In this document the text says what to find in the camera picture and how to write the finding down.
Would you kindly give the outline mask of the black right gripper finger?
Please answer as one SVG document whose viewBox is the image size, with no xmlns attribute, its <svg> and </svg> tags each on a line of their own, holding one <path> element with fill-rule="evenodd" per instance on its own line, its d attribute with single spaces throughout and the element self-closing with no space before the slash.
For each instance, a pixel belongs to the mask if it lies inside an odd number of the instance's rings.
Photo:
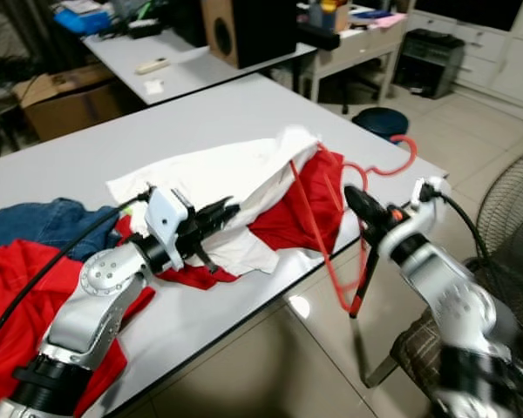
<svg viewBox="0 0 523 418">
<path fill-rule="evenodd" d="M 345 185 L 345 202 L 355 215 L 382 215 L 385 208 L 357 185 Z"/>
<path fill-rule="evenodd" d="M 370 228 L 373 220 L 372 196 L 345 196 L 346 206 L 357 216 L 361 228 Z"/>
</svg>

